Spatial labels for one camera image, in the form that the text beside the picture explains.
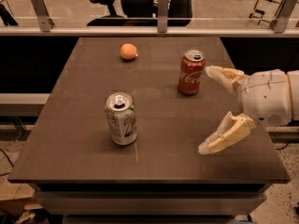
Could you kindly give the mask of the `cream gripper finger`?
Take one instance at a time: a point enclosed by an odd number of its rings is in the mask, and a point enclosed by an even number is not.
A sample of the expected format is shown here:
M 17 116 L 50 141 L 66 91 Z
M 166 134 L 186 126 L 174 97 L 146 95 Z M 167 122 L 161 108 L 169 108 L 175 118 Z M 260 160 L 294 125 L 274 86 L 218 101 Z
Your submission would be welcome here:
M 199 145 L 198 152 L 201 155 L 221 152 L 243 140 L 255 128 L 256 122 L 250 116 L 244 113 L 234 116 L 229 111 L 224 116 L 217 130 Z
M 205 68 L 206 74 L 219 82 L 228 92 L 236 95 L 237 88 L 249 76 L 243 71 L 234 68 L 224 68 L 220 66 L 210 65 Z

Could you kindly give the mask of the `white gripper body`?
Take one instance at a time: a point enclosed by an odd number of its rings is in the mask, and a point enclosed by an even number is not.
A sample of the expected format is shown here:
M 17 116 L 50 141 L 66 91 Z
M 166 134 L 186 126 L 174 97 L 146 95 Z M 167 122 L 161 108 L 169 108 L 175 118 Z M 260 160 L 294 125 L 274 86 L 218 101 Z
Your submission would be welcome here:
M 241 110 L 264 127 L 284 126 L 293 119 L 293 72 L 262 71 L 245 78 L 238 88 Z

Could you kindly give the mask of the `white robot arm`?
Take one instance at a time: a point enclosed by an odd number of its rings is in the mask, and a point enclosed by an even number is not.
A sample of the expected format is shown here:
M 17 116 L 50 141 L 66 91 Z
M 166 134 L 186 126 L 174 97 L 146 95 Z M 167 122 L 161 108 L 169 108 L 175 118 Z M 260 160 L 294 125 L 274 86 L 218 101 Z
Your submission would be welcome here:
M 247 75 L 241 70 L 208 66 L 206 74 L 237 97 L 240 114 L 227 113 L 217 130 L 198 147 L 201 155 L 218 153 L 253 129 L 284 126 L 299 120 L 299 71 L 279 69 Z

